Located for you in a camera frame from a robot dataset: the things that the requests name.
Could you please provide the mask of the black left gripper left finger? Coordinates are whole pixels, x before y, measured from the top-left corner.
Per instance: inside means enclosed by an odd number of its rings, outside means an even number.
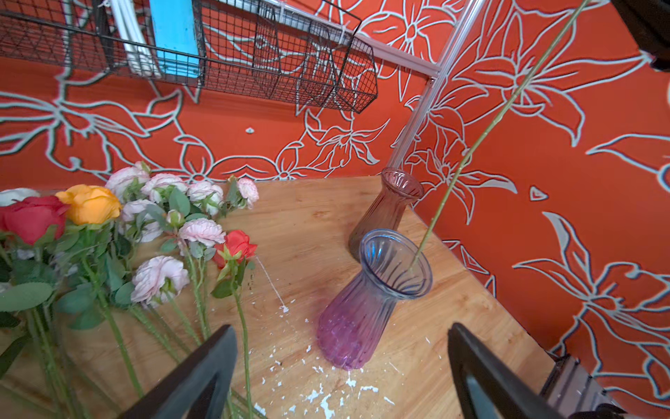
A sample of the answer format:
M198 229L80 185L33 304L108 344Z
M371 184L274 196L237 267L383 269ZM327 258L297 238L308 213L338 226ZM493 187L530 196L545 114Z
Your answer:
M237 361L237 337L224 325L121 418L221 418Z

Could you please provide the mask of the orange yellow rose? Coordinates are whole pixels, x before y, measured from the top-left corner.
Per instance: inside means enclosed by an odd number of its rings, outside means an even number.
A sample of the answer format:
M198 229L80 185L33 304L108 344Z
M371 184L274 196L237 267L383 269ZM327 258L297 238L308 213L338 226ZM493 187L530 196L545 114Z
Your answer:
M120 351L130 382L137 396L144 396L134 364L113 316L117 294L126 285L130 244L117 232L116 221L122 205L111 190L101 186L79 184L56 194L68 206L66 217L77 235L73 247L66 250L69 260L78 267L84 285L92 288L92 310L101 313L108 323Z

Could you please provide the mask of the small red rose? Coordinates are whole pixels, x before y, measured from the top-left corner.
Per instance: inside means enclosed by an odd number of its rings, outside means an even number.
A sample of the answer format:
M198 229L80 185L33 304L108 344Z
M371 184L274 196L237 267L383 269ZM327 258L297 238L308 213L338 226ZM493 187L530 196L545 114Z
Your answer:
M245 274L251 258L256 255L258 246L251 243L250 237L242 230L232 230L225 235L225 241L222 244L216 244L214 262L219 268L216 277L216 284L211 295L218 299L233 297L236 304L237 313L242 327L243 358L244 358L244 381L245 393L244 401L246 405L245 413L247 418L253 418L255 415L254 403L252 401L251 391L251 361L249 330L243 309L242 292Z

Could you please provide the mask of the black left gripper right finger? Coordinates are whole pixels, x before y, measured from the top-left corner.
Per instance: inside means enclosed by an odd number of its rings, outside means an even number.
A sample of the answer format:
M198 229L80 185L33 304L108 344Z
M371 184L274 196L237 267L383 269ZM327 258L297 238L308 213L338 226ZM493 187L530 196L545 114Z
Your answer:
M464 418L560 418L461 323L448 330L448 359Z

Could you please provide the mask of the purple glass vase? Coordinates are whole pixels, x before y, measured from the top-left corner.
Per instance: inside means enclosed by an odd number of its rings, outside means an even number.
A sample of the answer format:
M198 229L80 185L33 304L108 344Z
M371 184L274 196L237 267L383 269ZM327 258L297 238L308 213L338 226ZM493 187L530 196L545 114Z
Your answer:
M359 273L319 317L317 344L335 368L360 369L373 357L398 302L432 288L429 262L409 238L377 229L359 245Z

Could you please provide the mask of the pink rose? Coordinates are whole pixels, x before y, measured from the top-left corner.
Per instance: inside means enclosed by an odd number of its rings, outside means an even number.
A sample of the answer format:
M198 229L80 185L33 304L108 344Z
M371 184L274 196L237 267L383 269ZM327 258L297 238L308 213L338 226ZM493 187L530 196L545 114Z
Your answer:
M434 216L431 218L430 224L427 227L427 231L424 234L422 241L420 241L420 244L418 246L418 250L415 252L415 255L409 265L409 269L413 270L414 266L418 263L418 259L420 258L420 255L422 254L422 251L424 250L427 241L429 240L429 237L432 235L434 231L434 227L436 226L441 213L444 210L444 207L446 206L446 203L448 202L448 199L452 195L452 192L455 188L455 185L459 178L462 175L462 171L469 165L471 164L474 154L476 153L476 150L480 148L480 146L483 144L487 136L493 131L493 129L504 119L504 116L506 113L511 110L513 105L515 104L516 100L521 96L521 94L525 91L525 89L530 85L530 82L534 80L537 72L544 66L546 63L547 59L551 56L551 54L554 52L554 50L557 48L558 44L561 42L561 40L564 38L564 36L568 33L568 31L574 26L576 23L579 14L586 8L587 5L589 5L590 1L589 0L583 0L580 5L571 13L570 17L568 17L567 21L565 21L565 25L562 27L556 38L551 41L551 44L549 47L545 50L545 52L542 54L542 56L538 59L537 63L532 66L530 71L527 73L521 84L514 90L514 92L511 94L511 97L504 103L500 111L496 114L496 116L492 119L490 124L486 127L486 129L481 132L480 136L476 139L474 144L468 148L468 151L462 157L462 160L459 162L455 174L451 181L448 184L448 188L446 189L441 202L439 206L437 207Z

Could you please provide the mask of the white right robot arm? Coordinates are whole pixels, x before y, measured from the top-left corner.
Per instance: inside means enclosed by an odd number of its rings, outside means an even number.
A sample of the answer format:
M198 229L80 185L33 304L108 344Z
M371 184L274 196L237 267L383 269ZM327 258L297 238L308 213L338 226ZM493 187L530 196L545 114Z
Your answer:
M612 0L614 8L651 66L669 72L669 2L667 0Z

